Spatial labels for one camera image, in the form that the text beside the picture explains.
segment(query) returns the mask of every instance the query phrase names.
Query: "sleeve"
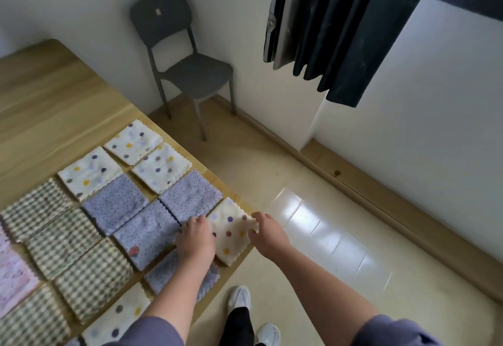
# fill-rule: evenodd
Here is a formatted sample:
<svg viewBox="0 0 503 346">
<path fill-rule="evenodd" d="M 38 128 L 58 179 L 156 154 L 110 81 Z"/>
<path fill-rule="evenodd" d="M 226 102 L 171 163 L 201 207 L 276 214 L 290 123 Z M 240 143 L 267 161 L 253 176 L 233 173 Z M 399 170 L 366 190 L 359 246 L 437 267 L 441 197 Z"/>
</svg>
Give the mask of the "sleeve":
<svg viewBox="0 0 503 346">
<path fill-rule="evenodd" d="M 103 346 L 184 346 L 172 324 L 159 317 L 141 317 L 116 342 Z"/>
<path fill-rule="evenodd" d="M 411 320 L 394 321 L 378 315 L 362 326 L 351 346 L 441 346 L 441 343 Z"/>
</svg>

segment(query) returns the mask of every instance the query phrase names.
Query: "wooden table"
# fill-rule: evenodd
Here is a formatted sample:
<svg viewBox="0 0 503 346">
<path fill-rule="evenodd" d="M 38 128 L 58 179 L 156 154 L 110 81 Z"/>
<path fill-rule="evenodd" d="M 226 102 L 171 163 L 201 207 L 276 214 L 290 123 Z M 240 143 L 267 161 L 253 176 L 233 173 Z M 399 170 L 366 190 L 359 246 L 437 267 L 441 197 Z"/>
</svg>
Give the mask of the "wooden table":
<svg viewBox="0 0 503 346">
<path fill-rule="evenodd" d="M 0 60 L 0 210 L 103 145 L 135 119 L 159 133 L 177 152 L 189 159 L 192 169 L 198 170 L 217 187 L 223 197 L 230 197 L 248 214 L 253 211 L 241 197 L 57 40 L 43 42 Z M 117 158 L 115 160 L 150 201 L 156 198 L 130 172 L 131 167 L 126 167 Z M 34 267 L 22 244 L 15 244 L 14 248 Z M 193 321 L 201 315 L 251 249 L 250 245 L 231 267 L 219 264 L 221 277 L 197 304 Z M 135 271 L 121 292 L 85 325 L 77 322 L 60 297 L 72 336 L 80 334 L 126 290 L 140 281 L 148 270 L 143 273 Z M 52 285 L 43 279 L 41 273 L 38 275 L 41 284 Z M 147 293 L 153 295 L 148 285 L 142 284 Z"/>
</svg>

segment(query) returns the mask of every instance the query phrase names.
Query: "gray chair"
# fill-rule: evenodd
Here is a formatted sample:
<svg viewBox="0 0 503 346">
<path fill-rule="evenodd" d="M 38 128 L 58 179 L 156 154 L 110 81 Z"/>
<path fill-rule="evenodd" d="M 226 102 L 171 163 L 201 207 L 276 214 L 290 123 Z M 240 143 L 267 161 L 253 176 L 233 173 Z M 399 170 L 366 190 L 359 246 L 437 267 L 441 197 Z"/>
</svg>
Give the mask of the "gray chair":
<svg viewBox="0 0 503 346">
<path fill-rule="evenodd" d="M 233 69 L 228 63 L 213 59 L 197 52 L 196 42 L 191 30 L 192 13 L 187 0 L 138 0 L 129 9 L 129 16 L 147 46 L 148 58 L 152 66 L 155 82 L 169 118 L 170 109 L 162 88 L 161 79 L 172 82 L 183 95 L 192 99 L 201 127 L 203 140 L 206 140 L 199 103 L 217 94 L 227 82 L 230 88 L 232 114 L 236 114 L 234 90 L 232 86 Z M 187 30 L 192 44 L 192 55 L 160 72 L 154 60 L 152 48 L 162 39 L 181 30 Z"/>
</svg>

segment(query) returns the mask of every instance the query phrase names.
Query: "left hand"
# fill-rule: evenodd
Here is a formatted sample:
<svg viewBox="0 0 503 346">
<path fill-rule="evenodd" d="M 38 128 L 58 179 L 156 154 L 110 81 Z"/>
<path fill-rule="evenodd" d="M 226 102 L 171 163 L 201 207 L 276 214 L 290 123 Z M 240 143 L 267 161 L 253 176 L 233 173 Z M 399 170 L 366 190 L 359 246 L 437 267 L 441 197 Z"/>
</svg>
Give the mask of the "left hand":
<svg viewBox="0 0 503 346">
<path fill-rule="evenodd" d="M 193 260 L 206 270 L 215 258 L 215 237 L 206 216 L 191 216 L 176 237 L 180 262 Z"/>
</svg>

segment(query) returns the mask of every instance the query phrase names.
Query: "white sneaker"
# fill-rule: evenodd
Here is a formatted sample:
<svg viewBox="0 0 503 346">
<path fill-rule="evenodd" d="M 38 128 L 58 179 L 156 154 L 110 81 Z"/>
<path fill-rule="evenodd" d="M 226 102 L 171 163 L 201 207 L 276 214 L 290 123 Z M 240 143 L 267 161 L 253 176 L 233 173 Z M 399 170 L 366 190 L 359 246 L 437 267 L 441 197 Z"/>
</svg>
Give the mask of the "white sneaker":
<svg viewBox="0 0 503 346">
<path fill-rule="evenodd" d="M 235 287 L 232 292 L 230 292 L 229 302 L 228 302 L 228 312 L 227 315 L 235 308 L 242 308 L 243 306 L 247 307 L 248 310 L 252 308 L 252 298 L 251 293 L 248 287 L 242 285 L 239 287 Z"/>
<path fill-rule="evenodd" d="M 281 333 L 280 329 L 272 323 L 265 323 L 259 329 L 256 335 L 259 343 L 263 343 L 266 346 L 280 346 L 281 345 Z"/>
</svg>

